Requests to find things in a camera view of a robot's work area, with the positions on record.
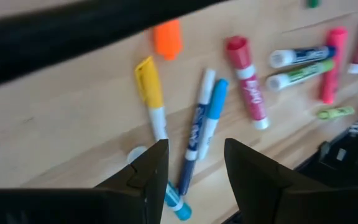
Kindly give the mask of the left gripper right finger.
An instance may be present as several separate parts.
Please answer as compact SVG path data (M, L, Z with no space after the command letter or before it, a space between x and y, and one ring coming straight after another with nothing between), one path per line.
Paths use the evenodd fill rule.
M244 224L358 224L358 187L328 187L233 138L224 160Z

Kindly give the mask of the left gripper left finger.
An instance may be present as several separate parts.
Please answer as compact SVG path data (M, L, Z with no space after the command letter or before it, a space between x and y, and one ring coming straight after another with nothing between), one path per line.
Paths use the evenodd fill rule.
M0 189L0 224L160 224L168 156L164 139L93 188Z

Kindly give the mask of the cyan Expo marker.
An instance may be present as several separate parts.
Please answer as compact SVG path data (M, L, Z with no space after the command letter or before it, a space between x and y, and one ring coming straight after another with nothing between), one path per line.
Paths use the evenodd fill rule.
M138 146L133 148L133 150L127 155L127 162L131 163L137 159L141 154L143 154L147 148L145 146ZM177 189L168 181L166 190L165 190L165 203L181 221L187 221L191 218L192 209L191 207L183 200L183 197L178 193Z

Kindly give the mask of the thin dark blue marker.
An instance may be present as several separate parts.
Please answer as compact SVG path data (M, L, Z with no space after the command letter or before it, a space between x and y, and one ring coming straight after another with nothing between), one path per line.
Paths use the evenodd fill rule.
M182 166L180 180L178 183L178 193L186 195L190 186L196 160L198 158L198 143L202 133L203 120L211 99L216 72L212 69L204 71L203 79L198 95L197 106L191 123L190 137L185 152L185 160Z

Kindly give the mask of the blue cap white marker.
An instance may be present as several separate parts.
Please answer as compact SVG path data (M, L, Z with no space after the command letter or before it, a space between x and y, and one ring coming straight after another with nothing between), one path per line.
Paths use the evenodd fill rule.
M199 143L198 160L203 160L208 153L209 145L211 144L214 132L224 107L228 86L229 82L222 78L216 82L213 88L204 120L203 133Z

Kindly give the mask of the yellow cap white marker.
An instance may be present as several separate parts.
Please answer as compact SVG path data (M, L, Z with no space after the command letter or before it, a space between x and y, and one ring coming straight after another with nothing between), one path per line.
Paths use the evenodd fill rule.
M168 139L162 86L153 58L141 61L134 73L140 96L148 107L155 140Z

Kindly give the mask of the orange highlighter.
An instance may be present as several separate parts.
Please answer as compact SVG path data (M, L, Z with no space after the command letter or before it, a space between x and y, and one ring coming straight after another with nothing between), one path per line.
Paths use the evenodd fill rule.
M165 60L174 60L182 50L181 25L178 19L153 28L155 51Z

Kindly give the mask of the black equipment stand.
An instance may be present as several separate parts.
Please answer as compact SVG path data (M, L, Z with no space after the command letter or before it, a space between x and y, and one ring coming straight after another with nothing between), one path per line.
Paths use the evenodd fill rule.
M358 186L358 133L347 129L321 143L295 170L330 187Z

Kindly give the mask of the lime green highlighter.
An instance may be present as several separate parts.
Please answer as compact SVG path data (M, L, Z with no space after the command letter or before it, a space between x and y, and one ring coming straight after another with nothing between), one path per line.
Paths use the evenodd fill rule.
M340 108L330 108L321 110L318 112L317 117L322 120L336 119L342 116L348 116L355 113L355 110L351 106L345 106Z

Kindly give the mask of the magenta Expo marker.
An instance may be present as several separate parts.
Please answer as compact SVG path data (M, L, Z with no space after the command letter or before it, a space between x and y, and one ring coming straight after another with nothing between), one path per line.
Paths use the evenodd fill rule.
M242 96L254 127L256 129L268 128L270 121L265 109L257 71L252 63L248 39L239 35L228 38L226 52L239 80Z

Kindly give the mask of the light green Expo marker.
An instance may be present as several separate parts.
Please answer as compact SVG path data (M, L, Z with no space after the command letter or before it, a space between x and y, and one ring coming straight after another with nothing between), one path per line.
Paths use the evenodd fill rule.
M309 66L294 69L287 73L279 73L268 77L266 86L269 90L280 91L289 86L304 82L305 80L331 71L335 66L333 59L312 63Z

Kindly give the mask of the pink highlighter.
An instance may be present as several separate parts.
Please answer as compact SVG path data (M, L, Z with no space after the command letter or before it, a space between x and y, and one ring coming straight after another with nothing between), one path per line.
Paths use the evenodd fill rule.
M336 49L333 56L334 67L323 75L321 84L320 100L327 105L331 105L335 100L335 93L338 85L338 75L344 57L347 42L347 29L345 27L335 27L329 30L326 44Z

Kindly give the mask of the blue Expo marker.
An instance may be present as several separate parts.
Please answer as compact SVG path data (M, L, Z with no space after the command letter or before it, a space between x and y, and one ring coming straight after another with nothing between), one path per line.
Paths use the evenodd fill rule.
M324 60L335 56L335 53L336 48L328 45L300 49L281 49L270 54L269 62L272 68L282 68Z

